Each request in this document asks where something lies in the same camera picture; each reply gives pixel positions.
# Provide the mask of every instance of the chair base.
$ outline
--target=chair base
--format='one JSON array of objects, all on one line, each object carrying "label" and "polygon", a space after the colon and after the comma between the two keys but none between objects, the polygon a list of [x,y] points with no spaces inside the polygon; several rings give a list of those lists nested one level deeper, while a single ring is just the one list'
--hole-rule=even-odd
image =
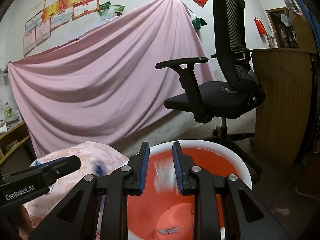
[{"label": "chair base", "polygon": [[204,141],[210,141],[223,145],[236,153],[244,162],[246,162],[256,172],[252,175],[252,183],[256,183],[260,179],[262,169],[260,166],[244,151],[242,150],[235,141],[239,141],[246,138],[251,138],[254,133],[235,133],[228,134],[228,127],[224,125],[225,120],[222,120],[222,126],[216,126],[212,131],[213,137],[206,138]]}]

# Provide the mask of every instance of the office chair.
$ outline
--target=office chair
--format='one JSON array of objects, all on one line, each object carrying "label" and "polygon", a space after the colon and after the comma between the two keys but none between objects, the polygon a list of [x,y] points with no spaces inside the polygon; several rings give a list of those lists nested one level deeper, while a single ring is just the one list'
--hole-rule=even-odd
[{"label": "office chair", "polygon": [[221,117],[221,127],[212,131],[213,137],[204,140],[219,143],[235,152],[255,170],[252,181],[259,179],[261,168],[235,141],[251,138],[254,133],[228,134],[226,118],[236,119],[261,105],[264,90],[252,71],[250,52],[245,47],[244,0],[213,0],[216,55],[227,82],[210,81],[198,86],[193,72],[194,65],[208,62],[207,57],[191,57],[164,61],[156,69],[169,67],[179,74],[184,94],[168,98],[168,109],[192,112],[196,122],[208,123],[213,117]]}]

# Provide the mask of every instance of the metal screw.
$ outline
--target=metal screw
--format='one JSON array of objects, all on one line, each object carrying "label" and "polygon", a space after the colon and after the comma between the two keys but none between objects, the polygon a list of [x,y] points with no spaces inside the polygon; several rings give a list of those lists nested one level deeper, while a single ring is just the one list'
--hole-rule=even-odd
[{"label": "metal screw", "polygon": [[125,165],[121,167],[121,171],[129,171],[131,170],[131,167],[129,165]]},{"label": "metal screw", "polygon": [[193,166],[191,168],[191,170],[194,171],[194,172],[199,172],[199,171],[201,171],[201,168],[199,166]]},{"label": "metal screw", "polygon": [[92,174],[87,174],[84,176],[84,180],[85,181],[91,181],[93,180],[94,176]]},{"label": "metal screw", "polygon": [[230,179],[231,181],[236,181],[236,180],[238,179],[238,176],[237,176],[236,174],[230,174],[230,175],[229,175],[229,179]]}]

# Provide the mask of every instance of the red bucket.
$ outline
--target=red bucket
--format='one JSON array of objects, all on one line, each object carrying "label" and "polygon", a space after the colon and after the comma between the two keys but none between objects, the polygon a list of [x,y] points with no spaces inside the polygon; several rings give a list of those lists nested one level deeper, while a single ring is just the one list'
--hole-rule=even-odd
[{"label": "red bucket", "polygon": [[[139,238],[143,240],[192,240],[194,196],[177,195],[176,192],[165,192],[158,195],[154,187],[156,176],[154,161],[172,158],[172,143],[157,145],[150,149],[145,190],[141,196],[128,196],[130,240]],[[183,153],[192,156],[196,165],[220,176],[227,176],[230,173],[237,174],[251,188],[251,178],[247,167],[231,150],[212,142],[199,140],[183,140],[180,141],[180,144]],[[228,156],[231,155],[232,158],[226,158],[221,154],[221,151]],[[217,195],[217,205],[220,227],[222,228],[221,236],[224,237],[219,195]],[[158,229],[172,227],[178,227],[178,232],[167,235],[161,235],[158,232]]]}]

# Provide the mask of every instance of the chair backrest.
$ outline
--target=chair backrest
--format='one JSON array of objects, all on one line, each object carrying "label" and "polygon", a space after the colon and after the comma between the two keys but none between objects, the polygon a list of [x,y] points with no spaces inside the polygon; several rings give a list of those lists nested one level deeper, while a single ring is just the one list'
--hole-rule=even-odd
[{"label": "chair backrest", "polygon": [[236,91],[251,93],[262,104],[265,93],[245,47],[244,0],[213,0],[213,17],[216,55],[228,84]]}]

